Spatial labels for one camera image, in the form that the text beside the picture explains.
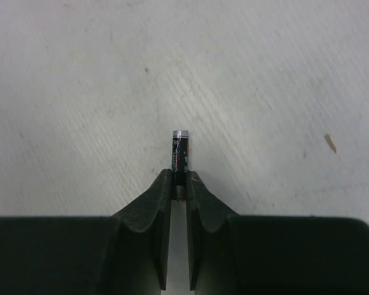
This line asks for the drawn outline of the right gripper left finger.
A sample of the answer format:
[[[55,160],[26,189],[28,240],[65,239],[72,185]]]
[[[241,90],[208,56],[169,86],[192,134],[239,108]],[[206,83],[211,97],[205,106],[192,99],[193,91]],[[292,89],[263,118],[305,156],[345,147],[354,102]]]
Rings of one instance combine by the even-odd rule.
[[[0,294],[160,294],[171,175],[112,216],[0,217]]]

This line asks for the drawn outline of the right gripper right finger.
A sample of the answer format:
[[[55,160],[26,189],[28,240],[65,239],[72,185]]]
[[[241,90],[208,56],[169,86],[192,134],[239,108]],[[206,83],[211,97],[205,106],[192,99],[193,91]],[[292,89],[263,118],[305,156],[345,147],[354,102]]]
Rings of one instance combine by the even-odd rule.
[[[369,225],[353,218],[240,215],[187,174],[196,294],[369,294]]]

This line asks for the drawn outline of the dark AAA battery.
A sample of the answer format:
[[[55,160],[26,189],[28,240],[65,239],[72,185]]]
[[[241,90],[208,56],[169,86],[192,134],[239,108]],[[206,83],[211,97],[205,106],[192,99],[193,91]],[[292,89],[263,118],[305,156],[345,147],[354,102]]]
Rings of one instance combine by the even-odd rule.
[[[172,199],[186,200],[186,175],[189,168],[189,131],[174,130],[172,133]]]

